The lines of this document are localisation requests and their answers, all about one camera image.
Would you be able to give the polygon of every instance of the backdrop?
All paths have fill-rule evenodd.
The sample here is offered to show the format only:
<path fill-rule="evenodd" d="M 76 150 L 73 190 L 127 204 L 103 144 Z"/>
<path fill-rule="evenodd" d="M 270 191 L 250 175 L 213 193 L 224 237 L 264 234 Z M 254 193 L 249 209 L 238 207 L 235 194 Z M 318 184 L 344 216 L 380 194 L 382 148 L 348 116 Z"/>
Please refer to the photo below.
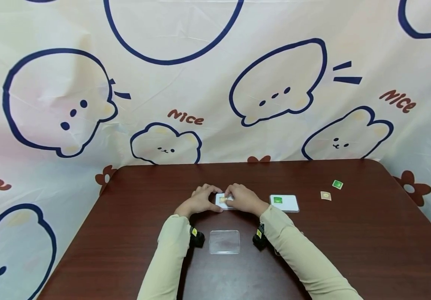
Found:
<path fill-rule="evenodd" d="M 339 158 L 431 221 L 431 1 L 0 0 L 0 299 L 123 165 Z"/>

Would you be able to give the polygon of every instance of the cartoon cloud face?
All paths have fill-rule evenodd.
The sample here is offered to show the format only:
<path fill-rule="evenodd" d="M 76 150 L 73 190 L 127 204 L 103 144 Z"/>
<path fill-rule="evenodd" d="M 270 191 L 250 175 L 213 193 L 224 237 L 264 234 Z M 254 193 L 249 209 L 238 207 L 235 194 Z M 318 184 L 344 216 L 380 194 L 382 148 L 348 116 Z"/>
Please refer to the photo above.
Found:
<path fill-rule="evenodd" d="M 302 148 L 313 159 L 365 158 L 393 132 L 386 120 L 375 120 L 372 108 L 360 106 L 311 135 Z"/>
<path fill-rule="evenodd" d="M 117 116 L 114 83 L 90 53 L 70 48 L 42 50 L 24 57 L 9 71 L 4 113 L 19 142 L 71 158 L 82 153 L 100 123 Z"/>
<path fill-rule="evenodd" d="M 399 23 L 412 38 L 431 38 L 431 12 L 427 12 L 428 4 L 431 4 L 431 1 L 400 0 L 399 2 Z"/>
<path fill-rule="evenodd" d="M 0 300 L 32 300 L 49 278 L 55 235 L 33 204 L 13 206 L 0 215 Z"/>
<path fill-rule="evenodd" d="M 270 51 L 239 75 L 229 104 L 242 126 L 253 126 L 310 107 L 327 66 L 323 40 L 313 38 Z"/>
<path fill-rule="evenodd" d="M 175 65 L 194 60 L 221 42 L 243 3 L 104 0 L 104 7 L 112 32 L 129 53 L 148 63 Z"/>
<path fill-rule="evenodd" d="M 132 155 L 153 165 L 197 164 L 201 147 L 195 132 L 178 133 L 162 123 L 150 123 L 130 139 Z"/>

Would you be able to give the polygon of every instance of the green image on card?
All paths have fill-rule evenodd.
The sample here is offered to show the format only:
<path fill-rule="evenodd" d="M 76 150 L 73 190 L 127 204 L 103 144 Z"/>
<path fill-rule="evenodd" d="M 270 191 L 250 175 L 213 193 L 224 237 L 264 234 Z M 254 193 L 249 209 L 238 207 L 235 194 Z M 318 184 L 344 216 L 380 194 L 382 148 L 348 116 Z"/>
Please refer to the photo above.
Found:
<path fill-rule="evenodd" d="M 343 184 L 344 183 L 340 182 L 339 180 L 334 180 L 334 182 L 332 183 L 332 186 L 335 188 L 341 189 Z"/>

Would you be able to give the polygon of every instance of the wooden table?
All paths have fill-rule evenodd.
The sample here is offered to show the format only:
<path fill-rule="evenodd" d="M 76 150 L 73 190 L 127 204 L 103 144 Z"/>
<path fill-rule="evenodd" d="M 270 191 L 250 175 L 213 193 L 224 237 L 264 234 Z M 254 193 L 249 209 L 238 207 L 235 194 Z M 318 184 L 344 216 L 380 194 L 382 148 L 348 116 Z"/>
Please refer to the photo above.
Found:
<path fill-rule="evenodd" d="M 331 187 L 335 179 L 342 190 Z M 123 167 L 39 299 L 135 300 L 166 218 L 197 186 L 234 182 L 261 199 L 296 195 L 301 211 L 289 216 L 364 299 L 431 299 L 431 224 L 371 160 Z M 321 200 L 321 190 L 333 201 Z M 241 253 L 210 255 L 208 240 L 189 250 L 180 299 L 310 299 L 280 257 L 252 245 L 258 225 L 252 215 L 207 212 L 191 223 L 206 237 L 211 230 L 240 231 Z"/>

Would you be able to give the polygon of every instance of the beige sleeve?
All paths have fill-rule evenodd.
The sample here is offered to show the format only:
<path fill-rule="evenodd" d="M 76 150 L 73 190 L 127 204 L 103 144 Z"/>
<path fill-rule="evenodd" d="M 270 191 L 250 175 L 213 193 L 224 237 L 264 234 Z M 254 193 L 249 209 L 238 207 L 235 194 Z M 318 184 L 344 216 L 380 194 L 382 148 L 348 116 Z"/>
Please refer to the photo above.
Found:
<path fill-rule="evenodd" d="M 292 223 L 272 205 L 261 215 L 272 246 L 301 280 L 313 300 L 361 300 L 336 267 Z"/>
<path fill-rule="evenodd" d="M 137 300 L 175 300 L 190 242 L 186 217 L 171 215 L 159 234 L 158 247 L 145 273 Z"/>

